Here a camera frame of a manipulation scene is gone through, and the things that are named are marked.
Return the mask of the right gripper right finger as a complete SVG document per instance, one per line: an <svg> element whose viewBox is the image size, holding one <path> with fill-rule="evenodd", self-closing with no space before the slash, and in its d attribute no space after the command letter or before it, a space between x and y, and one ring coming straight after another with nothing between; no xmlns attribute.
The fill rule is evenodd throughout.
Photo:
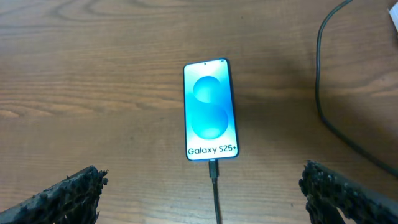
<svg viewBox="0 0 398 224"><path fill-rule="evenodd" d="M310 222L397 224L397 202L367 189L317 161L304 165L299 186L307 198Z"/></svg>

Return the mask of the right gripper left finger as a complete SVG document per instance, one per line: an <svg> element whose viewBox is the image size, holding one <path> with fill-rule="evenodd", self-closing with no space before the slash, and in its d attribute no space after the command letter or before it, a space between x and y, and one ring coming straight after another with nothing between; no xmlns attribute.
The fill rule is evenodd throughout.
<svg viewBox="0 0 398 224"><path fill-rule="evenodd" d="M95 224L107 174L88 166L1 212L1 224Z"/></svg>

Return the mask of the blue Galaxy smartphone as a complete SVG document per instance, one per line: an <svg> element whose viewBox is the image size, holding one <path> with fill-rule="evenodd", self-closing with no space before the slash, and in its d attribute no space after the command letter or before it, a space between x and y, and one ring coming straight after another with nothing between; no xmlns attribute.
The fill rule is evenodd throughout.
<svg viewBox="0 0 398 224"><path fill-rule="evenodd" d="M218 58L183 68L185 153L190 161L239 155L230 62Z"/></svg>

